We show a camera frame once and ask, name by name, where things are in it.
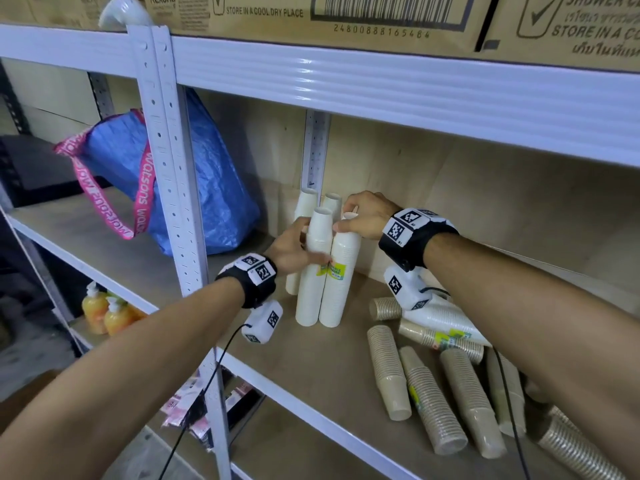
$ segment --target wrist strap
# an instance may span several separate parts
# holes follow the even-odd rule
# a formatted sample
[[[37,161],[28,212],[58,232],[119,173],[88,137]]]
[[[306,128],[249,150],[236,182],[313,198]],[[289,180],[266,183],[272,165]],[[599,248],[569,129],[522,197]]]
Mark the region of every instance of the wrist strap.
[[[216,276],[235,278],[244,290],[243,308],[256,308],[276,291],[276,274],[278,268],[268,257],[256,253],[240,256],[224,266]]]
[[[404,271],[424,266],[422,255],[429,240],[441,232],[457,234],[453,224],[426,209],[402,209],[387,222],[378,243]]]

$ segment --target bag handle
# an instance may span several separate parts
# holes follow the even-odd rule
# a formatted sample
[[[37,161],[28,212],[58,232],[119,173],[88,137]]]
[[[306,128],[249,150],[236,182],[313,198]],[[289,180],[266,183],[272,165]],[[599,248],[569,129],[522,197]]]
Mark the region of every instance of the bag handle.
[[[145,118],[142,115],[142,112],[138,109],[132,109],[132,112],[144,125]],[[136,199],[133,204],[135,219],[133,229],[124,224],[124,222],[122,222],[118,217],[102,188],[100,188],[100,185],[95,181],[89,169],[79,158],[84,150],[84,145],[86,144],[86,140],[91,131],[99,124],[114,117],[116,116],[106,118],[100,121],[97,125],[85,129],[82,133],[62,140],[59,144],[53,147],[53,151],[71,159],[78,183],[80,184],[83,192],[91,200],[93,208],[96,210],[98,215],[100,215],[102,220],[104,220],[104,222],[123,239],[130,240],[137,236],[137,234],[147,230],[151,217],[151,208],[154,201],[154,184],[156,182],[156,169],[154,167],[154,160],[153,155],[151,154],[149,140],[147,139],[147,144],[145,145],[145,149],[142,152],[142,158],[140,159],[138,191],[136,192]]]

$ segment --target hand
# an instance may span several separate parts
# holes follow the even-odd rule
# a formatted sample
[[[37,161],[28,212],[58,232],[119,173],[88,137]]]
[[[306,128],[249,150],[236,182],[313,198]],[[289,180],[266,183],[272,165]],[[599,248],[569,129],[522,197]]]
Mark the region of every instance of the hand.
[[[358,207],[358,217],[336,222],[333,230],[336,232],[357,232],[366,239],[380,240],[382,229],[388,220],[398,210],[398,204],[391,202],[380,192],[372,193],[368,190],[359,194],[349,195],[342,208],[343,212],[352,212]]]
[[[309,217],[298,217],[265,252],[278,267],[278,273],[292,274],[301,271],[309,264],[327,264],[331,256],[324,253],[311,253],[304,250],[305,234],[302,229],[309,225]]]

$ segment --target forearm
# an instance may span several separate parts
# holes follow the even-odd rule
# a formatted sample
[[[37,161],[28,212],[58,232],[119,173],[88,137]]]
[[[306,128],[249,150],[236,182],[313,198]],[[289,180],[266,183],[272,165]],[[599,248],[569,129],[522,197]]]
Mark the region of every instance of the forearm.
[[[44,478],[55,471],[69,479],[100,477],[196,370],[243,301],[239,282],[225,278],[89,352],[2,436],[0,464],[6,478]]]
[[[424,262],[498,350],[629,476],[640,476],[640,324],[633,317],[458,235],[434,236]]]

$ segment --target checkmark symbol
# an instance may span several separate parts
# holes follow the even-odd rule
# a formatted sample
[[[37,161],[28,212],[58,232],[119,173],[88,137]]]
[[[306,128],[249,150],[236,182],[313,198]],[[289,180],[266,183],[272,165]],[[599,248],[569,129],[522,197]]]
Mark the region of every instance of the checkmark symbol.
[[[549,9],[549,7],[551,5],[554,4],[556,0],[551,0],[548,5],[546,5],[544,8],[542,8],[542,10],[540,10],[539,12],[531,12],[531,26],[535,25],[536,23],[538,23],[539,19],[542,17],[542,15],[545,14],[545,12]]]

